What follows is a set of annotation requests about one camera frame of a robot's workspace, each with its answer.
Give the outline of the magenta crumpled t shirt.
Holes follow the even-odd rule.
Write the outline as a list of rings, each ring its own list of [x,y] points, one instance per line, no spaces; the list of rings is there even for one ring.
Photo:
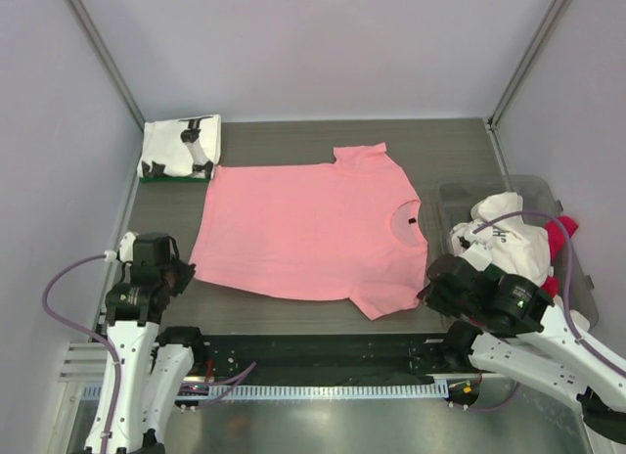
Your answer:
[[[548,234],[550,267],[548,277],[542,285],[542,290],[550,297],[555,297],[559,292],[559,280],[554,276],[553,265],[556,263],[560,251],[565,247],[565,237],[571,238],[578,228],[578,223],[569,216],[560,216],[544,225],[544,229]]]

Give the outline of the folded white printed t shirt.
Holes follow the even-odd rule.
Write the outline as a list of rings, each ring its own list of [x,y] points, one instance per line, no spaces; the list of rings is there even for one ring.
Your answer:
[[[210,180],[221,158],[221,115],[146,122],[140,180]]]

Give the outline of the aluminium frame post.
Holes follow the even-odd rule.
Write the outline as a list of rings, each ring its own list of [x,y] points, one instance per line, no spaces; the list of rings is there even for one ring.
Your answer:
[[[572,0],[551,0],[493,113],[485,119],[490,131],[494,132],[503,119],[516,93],[537,63],[571,2]]]
[[[141,109],[135,101],[135,98],[133,97],[121,71],[119,70],[108,48],[108,45],[106,44],[96,24],[92,20],[83,1],[64,1],[66,2],[70,13],[76,20],[78,27],[84,34],[95,57],[100,62],[105,74],[109,78],[112,87],[123,102],[125,108],[127,108],[135,124],[139,127],[141,131],[143,131],[144,123],[146,122],[145,117],[143,116]]]

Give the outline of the white crumpled t shirt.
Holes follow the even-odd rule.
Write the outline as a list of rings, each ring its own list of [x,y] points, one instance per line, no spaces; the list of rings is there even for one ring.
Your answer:
[[[471,233],[483,223],[521,209],[522,197],[514,192],[492,195],[478,202],[470,210],[470,221],[455,225],[449,233],[453,254],[460,255],[466,250]],[[544,225],[529,225],[519,215],[487,227],[478,237],[490,249],[495,266],[527,278],[542,288],[550,267],[548,234]],[[559,292],[553,298],[562,305]]]

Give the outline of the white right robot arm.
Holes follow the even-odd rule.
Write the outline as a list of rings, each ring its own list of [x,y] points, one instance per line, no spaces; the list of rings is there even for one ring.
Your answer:
[[[440,348],[452,371],[472,367],[538,390],[598,435],[625,441],[625,365],[528,279],[445,254],[426,271],[420,300],[454,318]]]

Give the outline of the folded green t shirt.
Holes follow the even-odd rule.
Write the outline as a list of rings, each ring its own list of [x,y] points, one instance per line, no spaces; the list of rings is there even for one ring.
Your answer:
[[[140,183],[209,183],[211,178],[185,176],[138,177]]]

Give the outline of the pink t shirt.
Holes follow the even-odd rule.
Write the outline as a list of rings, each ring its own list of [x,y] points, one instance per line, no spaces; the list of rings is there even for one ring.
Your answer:
[[[191,260],[200,281],[275,298],[351,301],[379,319],[419,305],[421,200],[383,143],[319,164],[220,166]]]

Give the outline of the clear plastic bin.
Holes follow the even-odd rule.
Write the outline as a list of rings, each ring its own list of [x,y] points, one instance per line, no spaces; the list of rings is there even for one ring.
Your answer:
[[[549,185],[533,175],[471,175],[445,177],[436,186],[436,204],[442,226],[441,246],[451,252],[449,233],[452,228],[470,220],[470,210],[478,202],[491,195],[515,192],[522,197],[522,208],[541,211],[553,217],[563,215],[563,208],[552,194]],[[591,278],[584,274],[578,257],[572,256],[571,283],[569,288],[570,307],[579,312],[595,327],[599,312],[593,298]]]

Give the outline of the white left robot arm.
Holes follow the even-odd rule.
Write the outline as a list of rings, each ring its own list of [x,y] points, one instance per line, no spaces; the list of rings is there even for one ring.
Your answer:
[[[195,274],[164,233],[126,233],[115,255],[119,280],[105,297],[108,352],[86,453],[162,453],[164,430],[184,378],[208,361],[201,331],[162,330],[162,315]]]

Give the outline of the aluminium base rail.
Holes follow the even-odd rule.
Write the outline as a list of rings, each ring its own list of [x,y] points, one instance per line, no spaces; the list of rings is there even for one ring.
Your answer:
[[[99,343],[71,343],[64,358],[59,380],[100,382],[105,373],[108,352]]]

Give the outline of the right aluminium frame post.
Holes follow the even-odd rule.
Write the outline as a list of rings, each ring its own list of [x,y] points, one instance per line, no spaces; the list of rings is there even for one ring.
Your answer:
[[[493,113],[485,119],[490,131],[494,132],[503,119],[516,93],[537,63],[571,2],[572,0],[551,0]]]

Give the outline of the left aluminium frame post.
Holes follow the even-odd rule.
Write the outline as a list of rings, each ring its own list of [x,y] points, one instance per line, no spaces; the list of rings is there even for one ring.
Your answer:
[[[100,62],[105,74],[109,78],[112,87],[123,102],[125,108],[127,108],[135,124],[139,127],[141,131],[143,131],[144,123],[146,122],[145,117],[143,116],[141,109],[135,101],[135,98],[133,97],[121,71],[119,70],[108,48],[108,45],[106,44],[96,24],[92,20],[83,1],[64,1],[66,2],[70,13],[76,20],[78,27],[84,34],[95,57]]]

